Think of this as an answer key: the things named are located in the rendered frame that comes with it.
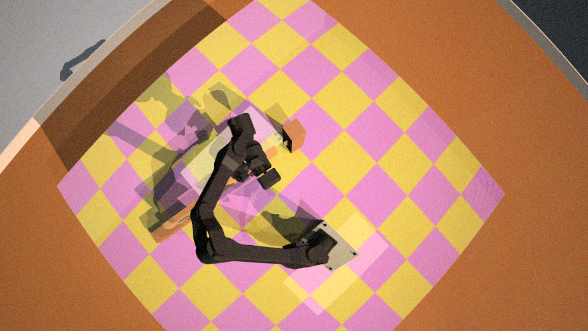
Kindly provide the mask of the long dark brown wooden rail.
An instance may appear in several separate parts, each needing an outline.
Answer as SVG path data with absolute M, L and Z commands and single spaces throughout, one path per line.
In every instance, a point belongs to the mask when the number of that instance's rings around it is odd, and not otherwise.
M 264 153 L 266 154 L 266 157 L 268 160 L 270 160 L 271 158 L 273 158 L 275 155 L 278 154 L 275 146 L 272 146 L 271 148 L 266 150 Z M 226 191 L 229 187 L 231 187 L 235 183 L 237 183 L 237 181 L 230 177 L 229 180 L 227 181 L 226 187 L 224 188 L 223 192 Z M 186 208 L 181 210 L 181 212 L 178 212 L 176 215 L 174 215 L 172 218 L 170 218 L 168 221 L 166 221 L 164 224 L 162 224 L 164 226 L 164 228 L 165 229 L 172 229 L 174 226 L 178 225 L 177 223 L 179 223 L 185 217 L 190 216 L 190 211 L 196 205 L 197 200 L 195 200 L 193 203 L 189 204 L 189 206 L 187 206 Z

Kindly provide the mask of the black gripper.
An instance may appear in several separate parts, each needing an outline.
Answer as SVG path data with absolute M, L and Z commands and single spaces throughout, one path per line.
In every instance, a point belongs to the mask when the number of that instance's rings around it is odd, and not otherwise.
M 257 181 L 259 182 L 263 190 L 267 190 L 268 188 L 272 187 L 277 182 L 279 182 L 281 180 L 281 176 L 275 168 L 272 168 L 271 170 L 267 171 L 269 168 L 271 168 L 272 165 L 267 159 L 264 151 L 262 156 L 262 162 L 263 165 L 259 165 L 258 167 L 252 168 L 251 171 L 253 172 L 255 177 L 258 177 L 259 175 L 263 174 L 262 176 L 257 178 Z

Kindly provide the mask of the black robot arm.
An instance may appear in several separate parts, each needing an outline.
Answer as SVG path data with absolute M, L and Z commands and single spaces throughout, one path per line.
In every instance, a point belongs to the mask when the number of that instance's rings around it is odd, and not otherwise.
M 256 131 L 249 113 L 231 117 L 227 124 L 233 139 L 219 150 L 214 170 L 190 211 L 198 260 L 204 264 L 231 261 L 281 264 L 295 270 L 328 263 L 328 254 L 337 241 L 322 229 L 314 232 L 306 243 L 294 242 L 283 248 L 242 245 L 225 237 L 213 210 L 227 181 L 231 177 L 238 183 L 243 183 L 250 176 L 249 169 L 263 165 L 263 150 L 260 143 L 254 140 Z

